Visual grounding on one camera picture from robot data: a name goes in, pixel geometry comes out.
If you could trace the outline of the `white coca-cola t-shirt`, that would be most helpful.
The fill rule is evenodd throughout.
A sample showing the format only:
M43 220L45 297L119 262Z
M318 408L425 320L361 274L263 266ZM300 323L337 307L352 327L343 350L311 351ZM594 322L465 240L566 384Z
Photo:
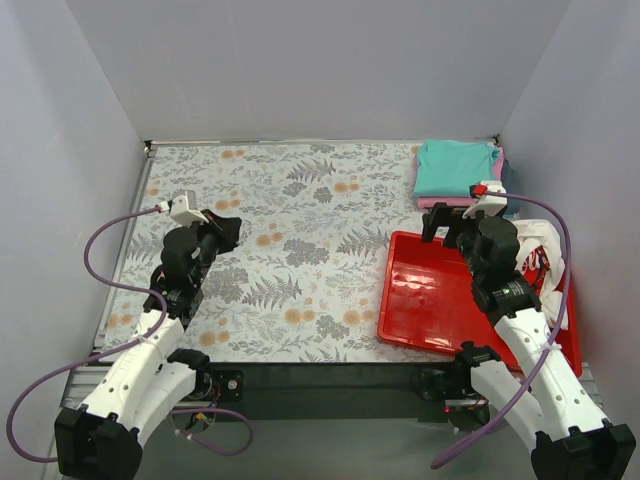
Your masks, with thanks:
M562 292L558 289L565 273L560 235L547 220L514 220L520 245L516 256L516 270L522 275L531 273L547 324L553 328L559 320Z

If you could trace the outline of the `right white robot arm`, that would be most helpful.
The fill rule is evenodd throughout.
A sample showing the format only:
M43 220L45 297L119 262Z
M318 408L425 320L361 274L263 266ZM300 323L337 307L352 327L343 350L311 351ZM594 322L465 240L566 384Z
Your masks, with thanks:
M481 395L497 414L436 457L439 469L507 422L527 447L539 479L621 479L636 448L626 424L614 424L592 400L547 324L542 303L517 267L516 226L501 212L473 207L461 213L444 203L423 217L421 239L448 229L444 246L456 248L471 273L478 309L509 347L524 374L517 380L489 347L463 344L452 373L464 397Z

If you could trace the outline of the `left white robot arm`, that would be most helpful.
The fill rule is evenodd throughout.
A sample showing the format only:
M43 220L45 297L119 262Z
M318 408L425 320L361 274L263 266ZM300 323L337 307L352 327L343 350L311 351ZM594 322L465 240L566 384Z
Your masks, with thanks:
M217 256L233 251L242 221L202 211L163 238L160 263L132 335L95 389L54 423L57 464L75 479L132 479L143 446L184 397L205 398L213 386L206 354L179 349L203 300L201 289Z

